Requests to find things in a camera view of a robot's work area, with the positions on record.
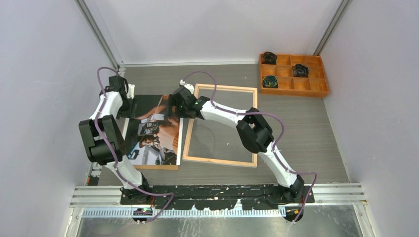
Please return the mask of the white wooden picture frame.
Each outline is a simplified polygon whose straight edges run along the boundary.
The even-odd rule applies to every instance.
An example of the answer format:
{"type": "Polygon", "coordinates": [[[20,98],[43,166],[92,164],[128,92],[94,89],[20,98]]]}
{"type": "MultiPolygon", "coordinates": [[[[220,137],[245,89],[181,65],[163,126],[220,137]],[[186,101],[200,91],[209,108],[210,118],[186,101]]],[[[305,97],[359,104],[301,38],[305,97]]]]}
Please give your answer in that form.
{"type": "Polygon", "coordinates": [[[196,84],[195,107],[202,109],[189,119],[182,152],[185,161],[257,167],[259,119],[257,88],[196,84]]]}

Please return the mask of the printed photo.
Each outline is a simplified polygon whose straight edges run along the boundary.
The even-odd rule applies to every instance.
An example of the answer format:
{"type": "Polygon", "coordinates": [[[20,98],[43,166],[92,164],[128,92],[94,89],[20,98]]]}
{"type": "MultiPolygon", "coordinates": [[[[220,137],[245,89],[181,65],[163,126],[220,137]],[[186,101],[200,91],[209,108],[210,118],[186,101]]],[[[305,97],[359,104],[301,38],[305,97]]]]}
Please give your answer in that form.
{"type": "Polygon", "coordinates": [[[172,95],[135,95],[123,133],[128,160],[136,168],[177,170],[182,122],[172,95]]]}

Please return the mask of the brown backing board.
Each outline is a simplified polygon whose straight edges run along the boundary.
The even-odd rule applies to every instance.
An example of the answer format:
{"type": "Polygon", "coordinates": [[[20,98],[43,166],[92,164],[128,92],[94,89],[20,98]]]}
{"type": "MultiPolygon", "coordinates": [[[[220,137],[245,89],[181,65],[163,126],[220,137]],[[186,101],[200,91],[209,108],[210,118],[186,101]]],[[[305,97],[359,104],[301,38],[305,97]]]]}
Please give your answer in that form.
{"type": "Polygon", "coordinates": [[[180,135],[179,120],[127,119],[126,157],[137,169],[178,170],[180,135]]]}

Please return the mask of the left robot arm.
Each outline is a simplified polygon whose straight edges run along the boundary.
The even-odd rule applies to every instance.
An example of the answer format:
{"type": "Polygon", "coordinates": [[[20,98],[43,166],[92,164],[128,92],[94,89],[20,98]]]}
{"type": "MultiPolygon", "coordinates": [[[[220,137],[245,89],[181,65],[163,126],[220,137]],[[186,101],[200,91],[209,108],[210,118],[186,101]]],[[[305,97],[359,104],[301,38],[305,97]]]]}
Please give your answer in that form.
{"type": "Polygon", "coordinates": [[[99,98],[93,115],[79,123],[87,158],[115,174],[123,185],[121,191],[125,197],[147,204],[152,196],[150,186],[128,160],[124,136],[117,125],[117,119],[134,116],[134,85],[121,76],[111,76],[99,98]]]}

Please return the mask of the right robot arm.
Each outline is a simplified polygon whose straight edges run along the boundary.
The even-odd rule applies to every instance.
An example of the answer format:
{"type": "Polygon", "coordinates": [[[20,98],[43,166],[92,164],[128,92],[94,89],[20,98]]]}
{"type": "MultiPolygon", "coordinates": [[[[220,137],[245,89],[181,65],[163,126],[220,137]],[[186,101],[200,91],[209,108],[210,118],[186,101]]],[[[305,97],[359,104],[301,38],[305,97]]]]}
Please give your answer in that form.
{"type": "Polygon", "coordinates": [[[234,109],[213,98],[197,98],[192,89],[180,86],[172,94],[178,116],[219,122],[237,130],[246,150],[259,155],[283,187],[282,196],[287,202],[296,202],[302,195],[304,180],[282,156],[263,112],[251,107],[248,110],[234,109]]]}

